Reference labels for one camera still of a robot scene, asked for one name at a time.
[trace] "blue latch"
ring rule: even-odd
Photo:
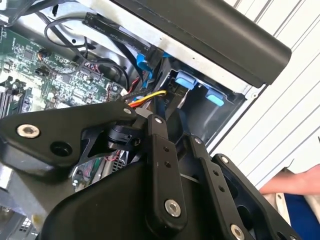
[[[179,71],[175,78],[175,82],[190,90],[194,89],[195,85],[197,84],[196,79],[184,73],[183,71]]]
[[[214,104],[218,105],[219,107],[223,106],[225,104],[224,102],[224,96],[214,90],[214,89],[209,89],[207,94],[205,95],[206,99],[208,99],[209,101],[213,102]]]

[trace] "motherboard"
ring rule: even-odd
[[[104,77],[97,69],[79,65],[73,60],[44,49],[19,34],[1,28],[0,33],[0,118],[16,113],[67,108],[115,101],[124,88]]]

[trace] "black plastic housing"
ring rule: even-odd
[[[223,0],[111,0],[250,85],[271,85],[291,50]]]

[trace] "bolt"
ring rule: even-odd
[[[154,119],[157,123],[162,124],[162,120],[160,118],[155,117]]]
[[[40,130],[31,124],[22,124],[16,129],[16,133],[26,139],[34,139],[40,135]]]
[[[124,111],[126,114],[131,114],[131,110],[129,110],[128,108],[124,108],[123,111]]]
[[[195,142],[196,142],[197,144],[202,144],[202,142],[201,142],[201,140],[200,140],[199,138],[196,137],[194,140],[195,140]]]
[[[170,214],[172,217],[178,218],[181,215],[181,208],[179,204],[173,199],[165,201],[164,208],[166,212]]]
[[[221,157],[221,160],[222,160],[222,162],[224,162],[225,164],[228,164],[228,163],[229,163],[229,160],[228,160],[225,156],[222,156],[222,157]]]
[[[235,224],[232,224],[230,229],[231,229],[231,232],[232,232],[233,236],[235,236],[235,238],[237,240],[245,240],[244,232],[241,230],[240,227],[238,227]]]

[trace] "white wall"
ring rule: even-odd
[[[228,155],[260,188],[293,160],[295,172],[320,163],[320,0],[226,2],[293,52],[285,70],[213,152]],[[304,158],[309,143],[313,147]]]

